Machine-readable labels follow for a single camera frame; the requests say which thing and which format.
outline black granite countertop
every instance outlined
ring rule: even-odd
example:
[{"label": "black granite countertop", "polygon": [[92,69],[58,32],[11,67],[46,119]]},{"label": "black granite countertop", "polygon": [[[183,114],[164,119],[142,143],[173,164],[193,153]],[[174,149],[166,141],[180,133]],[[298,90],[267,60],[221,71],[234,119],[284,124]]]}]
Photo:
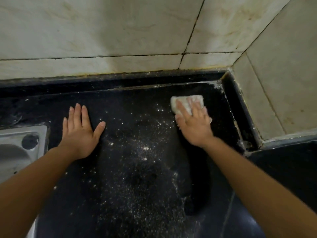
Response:
[{"label": "black granite countertop", "polygon": [[[93,127],[107,123],[93,154],[71,164],[57,183],[39,215],[37,238],[264,237],[217,166],[183,138],[170,110],[171,96],[203,95],[214,134],[242,152],[218,81],[105,90],[86,83],[86,92],[67,85],[0,98],[0,127],[45,124],[49,148],[60,142],[63,117],[77,102],[87,106]],[[314,142],[250,159],[316,210]]]}]

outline sink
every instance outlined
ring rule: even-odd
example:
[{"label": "sink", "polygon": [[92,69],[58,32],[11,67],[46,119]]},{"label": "sink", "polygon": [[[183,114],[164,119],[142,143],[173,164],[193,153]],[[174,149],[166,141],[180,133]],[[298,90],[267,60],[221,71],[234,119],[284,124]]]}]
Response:
[{"label": "sink", "polygon": [[[44,155],[47,127],[31,126],[0,130],[0,183]],[[27,238],[35,237],[36,220]]]}]

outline hand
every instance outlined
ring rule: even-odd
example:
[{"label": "hand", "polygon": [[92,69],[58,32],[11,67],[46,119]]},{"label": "hand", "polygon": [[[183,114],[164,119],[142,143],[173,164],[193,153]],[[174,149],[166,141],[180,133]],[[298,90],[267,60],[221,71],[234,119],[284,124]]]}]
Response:
[{"label": "hand", "polygon": [[58,147],[71,149],[75,160],[85,158],[96,148],[105,126],[105,122],[100,122],[93,131],[87,108],[77,103],[75,109],[69,108],[68,120],[63,120],[63,137]]},{"label": "hand", "polygon": [[206,107],[200,108],[199,102],[187,101],[192,109],[192,116],[186,111],[183,104],[176,100],[176,107],[183,116],[176,114],[175,119],[186,140],[195,146],[203,148],[214,135],[210,128],[210,117]]}]

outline wall tile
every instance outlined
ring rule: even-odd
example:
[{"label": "wall tile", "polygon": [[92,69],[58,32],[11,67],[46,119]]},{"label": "wall tile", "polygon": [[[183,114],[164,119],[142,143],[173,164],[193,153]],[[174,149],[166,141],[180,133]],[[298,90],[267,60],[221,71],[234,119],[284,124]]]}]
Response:
[{"label": "wall tile", "polygon": [[317,0],[291,0],[247,50],[287,134],[317,127]]},{"label": "wall tile", "polygon": [[0,80],[177,69],[182,55],[0,61]]},{"label": "wall tile", "polygon": [[246,53],[241,55],[232,68],[235,73],[235,80],[260,136],[267,140],[285,135]]},{"label": "wall tile", "polygon": [[183,53],[203,0],[1,0],[0,59]]},{"label": "wall tile", "polygon": [[231,66],[241,53],[185,54],[180,69],[207,69]]},{"label": "wall tile", "polygon": [[244,52],[290,0],[205,0],[187,52]]}]

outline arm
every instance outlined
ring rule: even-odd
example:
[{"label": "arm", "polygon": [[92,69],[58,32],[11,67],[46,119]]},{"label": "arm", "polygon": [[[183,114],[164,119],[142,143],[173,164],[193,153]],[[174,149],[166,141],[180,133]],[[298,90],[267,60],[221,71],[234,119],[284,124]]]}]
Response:
[{"label": "arm", "polygon": [[65,169],[91,154],[104,128],[101,122],[93,132],[87,108],[70,107],[59,146],[0,184],[0,237],[26,236]]},{"label": "arm", "polygon": [[213,136],[204,107],[189,100],[193,116],[180,102],[176,121],[189,143],[203,148],[217,164],[267,237],[316,237],[317,215],[300,199]]}]

